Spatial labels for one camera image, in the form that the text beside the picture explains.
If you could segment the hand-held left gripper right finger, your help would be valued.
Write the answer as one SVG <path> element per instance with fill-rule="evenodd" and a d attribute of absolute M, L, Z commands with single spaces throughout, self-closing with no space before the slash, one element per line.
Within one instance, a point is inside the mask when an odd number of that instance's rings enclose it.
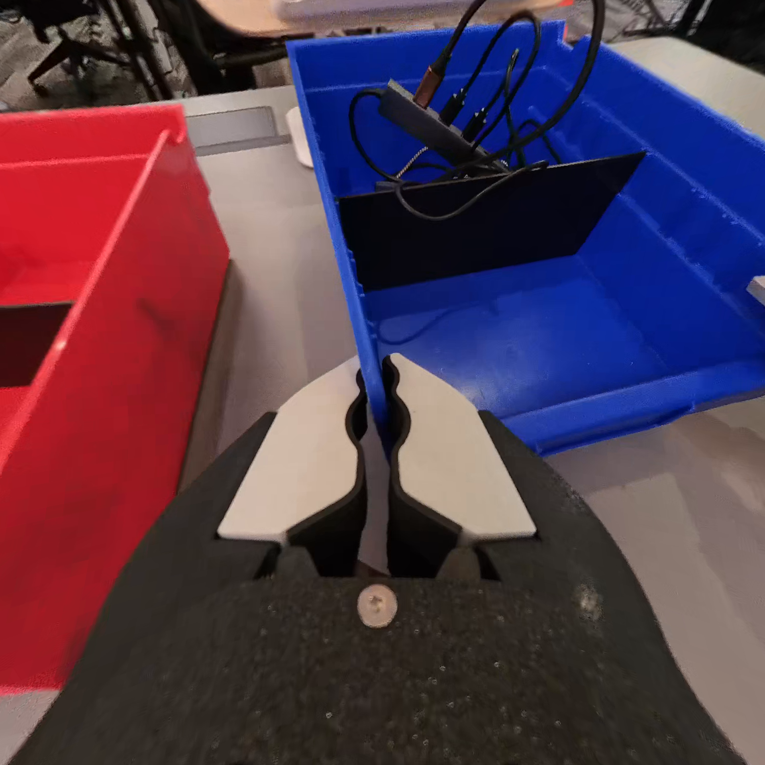
<path fill-rule="evenodd" d="M 473 403 L 402 354 L 382 371 L 390 574 L 435 577 L 457 549 L 533 538 L 536 524 Z"/>

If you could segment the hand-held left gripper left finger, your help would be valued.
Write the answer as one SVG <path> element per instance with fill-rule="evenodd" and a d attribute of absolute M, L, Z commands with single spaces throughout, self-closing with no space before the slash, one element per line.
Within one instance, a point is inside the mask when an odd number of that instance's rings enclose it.
<path fill-rule="evenodd" d="M 305 549 L 323 577 L 354 574 L 367 522 L 367 392 L 352 357 L 273 415 L 217 535 Z"/>

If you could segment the blue plastic bin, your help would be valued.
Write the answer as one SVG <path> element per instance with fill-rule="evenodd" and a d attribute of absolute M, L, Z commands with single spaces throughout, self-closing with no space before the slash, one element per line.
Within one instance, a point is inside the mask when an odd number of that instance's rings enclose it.
<path fill-rule="evenodd" d="M 364 88 L 412 90 L 449 31 L 298 41 L 293 82 L 369 402 L 400 353 L 540 454 L 763 395 L 763 139 L 603 46 L 531 165 L 645 152 L 579 253 L 365 292 L 337 198 L 378 177 L 350 139 Z"/>

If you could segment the red plastic bin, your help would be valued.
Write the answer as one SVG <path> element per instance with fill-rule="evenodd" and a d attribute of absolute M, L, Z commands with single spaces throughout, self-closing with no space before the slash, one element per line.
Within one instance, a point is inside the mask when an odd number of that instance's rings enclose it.
<path fill-rule="evenodd" d="M 175 495 L 230 254 L 179 105 L 1 120 L 3 305 L 72 301 L 2 388 L 2 694 L 59 689 Z"/>

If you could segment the dark grey usb hub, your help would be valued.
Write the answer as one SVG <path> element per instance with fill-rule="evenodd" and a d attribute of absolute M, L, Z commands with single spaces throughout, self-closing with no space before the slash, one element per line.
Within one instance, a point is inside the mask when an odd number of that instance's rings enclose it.
<path fill-rule="evenodd" d="M 445 165 L 426 165 L 426 169 L 440 170 L 438 176 L 422 183 L 406 179 L 406 171 L 392 175 L 378 167 L 363 147 L 357 129 L 357 108 L 362 100 L 368 98 L 378 102 L 380 116 L 411 138 L 417 139 L 425 153 L 435 153 L 445 162 Z M 374 186 L 375 193 L 393 192 L 407 185 L 439 184 L 469 178 L 500 179 L 515 174 L 501 161 L 490 159 L 486 152 L 473 150 L 457 129 L 446 126 L 430 107 L 418 106 L 414 96 L 394 80 L 390 80 L 383 89 L 364 88 L 358 91 L 349 103 L 348 121 L 353 146 L 367 167 L 378 177 Z"/>

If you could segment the wood-framed black board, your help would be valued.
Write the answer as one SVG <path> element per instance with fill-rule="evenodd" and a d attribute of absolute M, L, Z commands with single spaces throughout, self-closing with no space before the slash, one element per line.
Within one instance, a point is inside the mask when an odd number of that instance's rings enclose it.
<path fill-rule="evenodd" d="M 456 22 L 469 1 L 200 1 L 215 20 L 249 36 L 276 37 L 361 27 Z"/>

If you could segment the black office chair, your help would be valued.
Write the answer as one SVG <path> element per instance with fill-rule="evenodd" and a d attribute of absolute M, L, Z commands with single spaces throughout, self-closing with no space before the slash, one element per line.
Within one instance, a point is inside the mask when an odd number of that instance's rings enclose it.
<path fill-rule="evenodd" d="M 151 95 L 151 86 L 139 63 L 132 44 L 117 20 L 110 2 L 102 1 L 25 1 L 18 3 L 20 13 L 30 23 L 36 39 L 40 43 L 50 43 L 48 30 L 53 29 L 58 35 L 58 43 L 45 58 L 27 75 L 27 81 L 38 95 L 45 95 L 46 88 L 41 85 L 41 78 L 55 67 L 66 64 L 76 86 L 82 82 L 81 72 L 89 61 L 110 63 L 128 70 Z M 99 42 L 84 42 L 67 32 L 65 26 L 83 18 L 100 16 L 104 13 L 112 28 L 118 34 L 117 52 L 112 52 Z"/>

